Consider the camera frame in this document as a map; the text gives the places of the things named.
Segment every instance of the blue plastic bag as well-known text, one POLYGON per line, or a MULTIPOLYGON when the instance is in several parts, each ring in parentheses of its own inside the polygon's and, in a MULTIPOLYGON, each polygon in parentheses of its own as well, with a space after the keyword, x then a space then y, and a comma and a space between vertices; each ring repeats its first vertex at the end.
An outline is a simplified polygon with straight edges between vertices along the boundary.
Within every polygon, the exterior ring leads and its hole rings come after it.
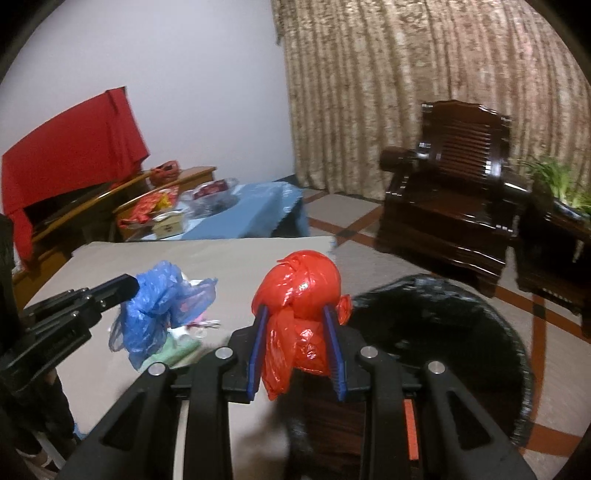
POLYGON ((121 305, 109 337, 111 351, 125 348, 136 370, 162 348, 168 327, 186 325, 205 312, 216 299, 217 283, 217 278, 207 278, 193 286, 167 261, 140 273, 137 280, 138 293, 121 305))

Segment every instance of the metal screw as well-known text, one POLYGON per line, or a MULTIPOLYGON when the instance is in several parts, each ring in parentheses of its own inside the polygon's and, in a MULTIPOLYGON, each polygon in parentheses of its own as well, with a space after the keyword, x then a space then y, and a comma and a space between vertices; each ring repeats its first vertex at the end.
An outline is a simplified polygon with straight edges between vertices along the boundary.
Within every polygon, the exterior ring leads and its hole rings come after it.
POLYGON ((359 351, 359 353, 361 353, 362 357, 374 358, 378 356, 378 349, 374 346, 366 345, 359 351))
POLYGON ((234 352, 228 346, 223 346, 216 350, 216 357, 221 360, 225 360, 226 358, 230 358, 234 352))
POLYGON ((430 362, 427 368, 430 372, 437 375, 442 374, 445 371, 445 365, 443 365, 441 362, 438 362, 437 360, 430 362))
POLYGON ((166 365, 161 362, 152 364, 148 367, 148 373, 154 377, 162 375, 164 372, 166 372, 166 365))

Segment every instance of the black trash bin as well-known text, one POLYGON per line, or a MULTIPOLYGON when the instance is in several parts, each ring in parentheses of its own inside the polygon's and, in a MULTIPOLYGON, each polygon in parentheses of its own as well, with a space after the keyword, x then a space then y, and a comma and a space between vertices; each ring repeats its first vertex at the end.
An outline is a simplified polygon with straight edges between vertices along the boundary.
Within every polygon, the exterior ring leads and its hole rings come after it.
MULTIPOLYGON (((411 275, 353 299, 349 326, 418 370, 442 361, 515 446, 529 439, 534 379, 527 352, 506 320, 476 294, 443 278, 411 275)), ((327 378, 298 372, 282 402, 292 460, 311 478, 355 478, 362 404, 339 404, 327 378)))

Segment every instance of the white table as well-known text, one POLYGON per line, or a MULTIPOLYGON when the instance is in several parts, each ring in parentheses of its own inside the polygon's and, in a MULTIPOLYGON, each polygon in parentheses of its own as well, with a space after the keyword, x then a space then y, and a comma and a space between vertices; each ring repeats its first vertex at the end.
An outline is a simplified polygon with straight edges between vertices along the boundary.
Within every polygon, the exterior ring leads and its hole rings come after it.
MULTIPOLYGON (((244 238, 107 244, 80 248, 73 258, 33 297, 32 303, 70 288, 94 287, 123 273, 138 274, 160 260, 177 264, 188 278, 217 277, 217 299, 208 309, 221 328, 208 331, 206 349, 224 345, 230 334, 252 324, 251 301, 265 274, 278 259, 310 249, 329 255, 333 238, 244 238)), ((91 329, 92 338, 58 368, 74 420, 89 432, 138 373, 127 352, 109 350, 108 329, 118 308, 105 312, 91 329)), ((282 478, 288 454, 285 430, 277 422, 274 404, 261 386, 250 405, 230 404, 230 444, 236 480, 282 478)), ((180 425, 185 419, 181 415, 180 425)), ((177 451, 176 465, 182 465, 177 451)), ((175 478, 179 476, 176 468, 175 478)))

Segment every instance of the curtain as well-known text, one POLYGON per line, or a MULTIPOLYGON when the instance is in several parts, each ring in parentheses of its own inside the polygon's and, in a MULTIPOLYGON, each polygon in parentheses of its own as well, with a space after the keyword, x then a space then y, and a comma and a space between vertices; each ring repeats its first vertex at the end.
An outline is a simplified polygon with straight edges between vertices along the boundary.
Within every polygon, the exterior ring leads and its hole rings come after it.
POLYGON ((550 155, 590 180, 591 91, 523 0, 271 0, 283 40, 300 183, 381 199, 386 145, 414 148, 420 105, 512 118, 511 157, 550 155))

